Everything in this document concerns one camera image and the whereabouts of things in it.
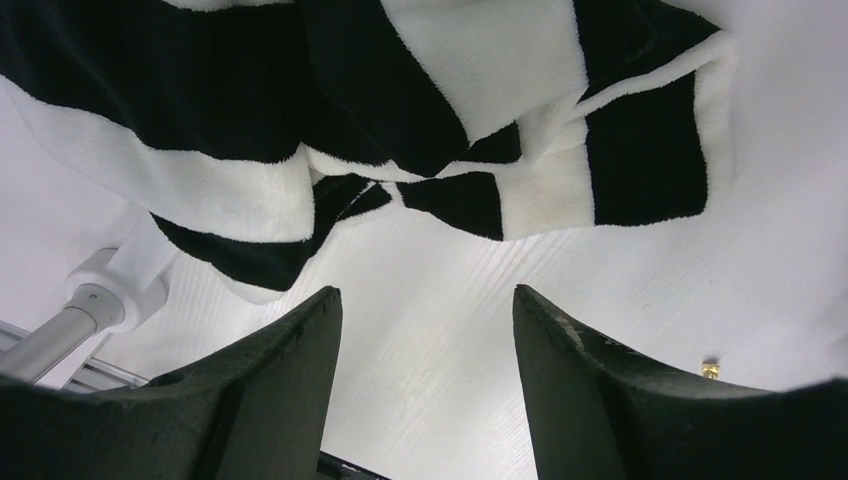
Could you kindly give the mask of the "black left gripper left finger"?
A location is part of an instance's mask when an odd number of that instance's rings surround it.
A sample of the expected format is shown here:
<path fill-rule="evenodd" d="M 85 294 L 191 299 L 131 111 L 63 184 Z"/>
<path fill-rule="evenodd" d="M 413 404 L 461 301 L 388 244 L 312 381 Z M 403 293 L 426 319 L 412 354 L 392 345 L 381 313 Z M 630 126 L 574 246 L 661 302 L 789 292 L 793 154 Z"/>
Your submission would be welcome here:
<path fill-rule="evenodd" d="M 282 318 L 138 388 L 1 381 L 5 479 L 312 479 L 342 330 L 324 287 Z"/>

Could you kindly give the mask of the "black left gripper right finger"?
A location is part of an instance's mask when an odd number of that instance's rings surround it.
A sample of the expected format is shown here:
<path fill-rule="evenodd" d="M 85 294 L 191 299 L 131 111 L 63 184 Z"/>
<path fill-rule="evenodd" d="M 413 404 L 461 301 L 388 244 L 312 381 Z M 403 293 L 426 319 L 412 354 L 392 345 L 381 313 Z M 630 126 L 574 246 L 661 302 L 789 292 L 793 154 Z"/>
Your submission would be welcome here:
<path fill-rule="evenodd" d="M 516 287 L 513 334 L 542 479 L 843 479 L 847 382 L 773 392 L 645 356 Z"/>

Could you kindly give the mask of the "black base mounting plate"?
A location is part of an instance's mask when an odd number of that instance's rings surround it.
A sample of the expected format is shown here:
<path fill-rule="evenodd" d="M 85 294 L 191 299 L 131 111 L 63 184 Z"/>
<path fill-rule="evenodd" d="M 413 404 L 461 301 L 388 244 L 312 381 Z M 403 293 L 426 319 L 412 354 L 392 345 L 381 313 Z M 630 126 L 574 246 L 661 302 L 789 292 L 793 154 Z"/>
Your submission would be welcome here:
<path fill-rule="evenodd" d="M 356 464 L 321 451 L 316 466 L 316 480 L 388 480 Z"/>

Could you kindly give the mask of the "small gold earring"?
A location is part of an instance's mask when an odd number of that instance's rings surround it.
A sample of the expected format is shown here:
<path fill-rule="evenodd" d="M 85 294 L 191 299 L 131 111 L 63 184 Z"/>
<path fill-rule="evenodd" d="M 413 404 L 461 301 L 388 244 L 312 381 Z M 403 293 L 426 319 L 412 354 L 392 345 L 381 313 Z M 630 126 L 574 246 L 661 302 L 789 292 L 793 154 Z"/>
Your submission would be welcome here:
<path fill-rule="evenodd" d="M 720 375 L 720 364 L 715 358 L 707 358 L 702 361 L 700 371 L 704 378 L 717 380 Z"/>

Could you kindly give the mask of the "silver clothes rack pole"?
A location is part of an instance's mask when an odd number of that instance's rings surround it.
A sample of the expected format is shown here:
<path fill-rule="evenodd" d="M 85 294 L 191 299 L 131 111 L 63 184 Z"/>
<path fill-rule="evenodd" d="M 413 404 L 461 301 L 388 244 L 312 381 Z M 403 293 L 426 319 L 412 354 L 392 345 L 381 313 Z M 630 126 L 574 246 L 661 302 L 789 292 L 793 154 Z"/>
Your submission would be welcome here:
<path fill-rule="evenodd" d="M 138 224 L 124 243 L 92 254 L 66 279 L 68 301 L 1 354 L 1 374 L 37 384 L 72 357 L 81 368 L 93 338 L 136 330 L 168 299 L 163 272 L 177 254 L 155 226 Z"/>

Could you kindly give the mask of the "black white striped cloth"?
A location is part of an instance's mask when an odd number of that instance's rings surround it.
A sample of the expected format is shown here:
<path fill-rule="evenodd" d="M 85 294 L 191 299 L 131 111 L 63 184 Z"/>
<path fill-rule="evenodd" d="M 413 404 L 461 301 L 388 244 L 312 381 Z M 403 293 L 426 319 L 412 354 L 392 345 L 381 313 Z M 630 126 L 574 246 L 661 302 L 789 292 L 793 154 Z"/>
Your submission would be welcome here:
<path fill-rule="evenodd" d="M 496 241 L 702 213 L 733 63 L 662 1 L 1 5 L 41 147 L 266 302 L 395 205 Z"/>

